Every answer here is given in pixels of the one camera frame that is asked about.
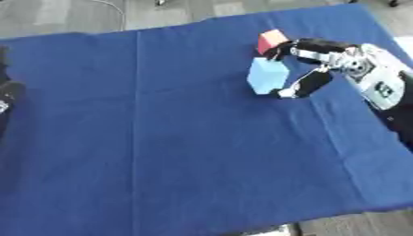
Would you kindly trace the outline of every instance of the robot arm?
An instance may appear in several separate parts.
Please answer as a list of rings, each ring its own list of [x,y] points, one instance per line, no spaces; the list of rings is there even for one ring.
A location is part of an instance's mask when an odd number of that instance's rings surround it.
[[[331,81],[329,71],[336,70],[379,111],[389,110],[407,100],[413,103],[406,93],[407,85],[413,86],[412,70],[372,44],[302,39],[280,43],[265,52],[268,60],[282,60],[287,55],[320,67],[299,78],[291,87],[276,90],[279,98],[307,97]]]

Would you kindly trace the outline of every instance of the blue cloth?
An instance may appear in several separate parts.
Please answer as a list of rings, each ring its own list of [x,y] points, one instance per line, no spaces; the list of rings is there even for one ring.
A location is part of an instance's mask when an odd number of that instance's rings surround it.
[[[246,78],[259,33],[370,42],[360,6],[21,38],[0,147],[2,236],[217,235],[411,206],[412,155],[342,79],[302,100]],[[290,58],[289,83],[311,68]]]

